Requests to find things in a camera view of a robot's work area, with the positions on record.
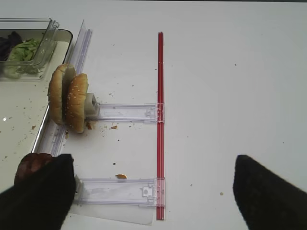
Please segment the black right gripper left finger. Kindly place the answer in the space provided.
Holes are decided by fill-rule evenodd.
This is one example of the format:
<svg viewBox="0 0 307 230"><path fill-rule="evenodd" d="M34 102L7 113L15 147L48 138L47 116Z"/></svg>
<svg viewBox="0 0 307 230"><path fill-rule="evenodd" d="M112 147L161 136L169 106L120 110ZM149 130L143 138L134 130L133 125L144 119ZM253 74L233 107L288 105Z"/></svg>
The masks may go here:
<svg viewBox="0 0 307 230"><path fill-rule="evenodd" d="M2 230L59 230L75 196L73 158L61 154L0 195Z"/></svg>

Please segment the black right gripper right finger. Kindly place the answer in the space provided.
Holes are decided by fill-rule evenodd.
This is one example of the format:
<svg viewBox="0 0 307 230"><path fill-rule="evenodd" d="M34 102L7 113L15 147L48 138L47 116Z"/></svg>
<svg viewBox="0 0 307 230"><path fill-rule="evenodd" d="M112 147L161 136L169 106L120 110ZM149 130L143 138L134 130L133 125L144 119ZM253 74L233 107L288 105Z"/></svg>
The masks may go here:
<svg viewBox="0 0 307 230"><path fill-rule="evenodd" d="M307 194L258 163L239 155L233 193L250 230L305 230Z"/></svg>

